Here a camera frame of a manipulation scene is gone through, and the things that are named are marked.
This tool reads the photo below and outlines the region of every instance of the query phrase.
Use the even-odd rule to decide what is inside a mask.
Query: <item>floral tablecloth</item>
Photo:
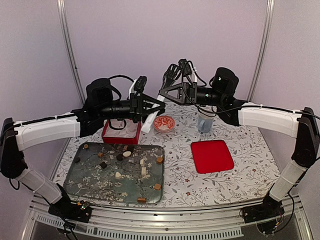
[[[195,107],[167,103],[165,115],[175,119],[173,131],[161,134],[152,129],[149,134],[140,134],[139,144],[159,145],[165,149],[162,200],[157,205],[143,207],[201,207],[262,198],[280,176],[275,160],[258,128],[231,126],[216,116],[211,131],[201,134],[197,128],[198,112]],[[101,133],[102,129],[92,136],[70,140],[53,179],[54,182],[63,185],[78,147],[84,142],[102,142]],[[234,161],[232,170],[197,173],[190,144],[207,140],[225,141]],[[81,199],[98,205],[124,205]]]

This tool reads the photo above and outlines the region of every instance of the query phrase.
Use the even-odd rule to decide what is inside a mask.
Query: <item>gray tray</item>
[[[103,201],[137,204],[139,197],[144,204],[156,204],[162,199],[163,189],[155,190],[155,184],[164,184],[164,164],[157,164],[158,157],[165,160],[165,150],[157,145],[135,145],[130,157],[118,161],[116,156],[124,152],[124,144],[96,142],[83,143],[72,162],[63,187],[69,195]],[[140,160],[144,159],[147,176],[141,176]],[[107,167],[102,169],[100,163]],[[122,174],[116,179],[115,174]]]

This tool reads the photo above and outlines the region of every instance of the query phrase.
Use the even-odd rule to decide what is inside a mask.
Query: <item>red mat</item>
[[[216,173],[234,168],[234,161],[223,140],[191,143],[196,171],[199,174]]]

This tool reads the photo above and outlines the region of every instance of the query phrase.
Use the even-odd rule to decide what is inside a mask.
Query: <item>white wall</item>
[[[0,125],[8,117],[32,120],[80,107],[56,0],[2,0],[0,56]],[[63,142],[26,150],[26,162],[48,176]],[[32,196],[23,186],[15,191],[0,175],[1,240],[19,239]]]
[[[65,7],[83,87],[101,77],[145,75],[145,93],[155,97],[168,66],[187,58],[207,81],[218,67],[230,68],[240,79],[236,97],[248,95],[266,0],[68,0]],[[127,95],[127,80],[112,83]]]
[[[277,0],[254,102],[289,109],[311,107],[320,115],[320,1]],[[264,130],[280,169],[295,140]],[[314,239],[320,239],[320,161],[298,187]]]

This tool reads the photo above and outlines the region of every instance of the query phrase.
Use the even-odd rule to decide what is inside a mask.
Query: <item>patterned bowl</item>
[[[170,132],[175,124],[175,120],[170,116],[158,116],[153,122],[153,127],[157,132],[165,134]]]

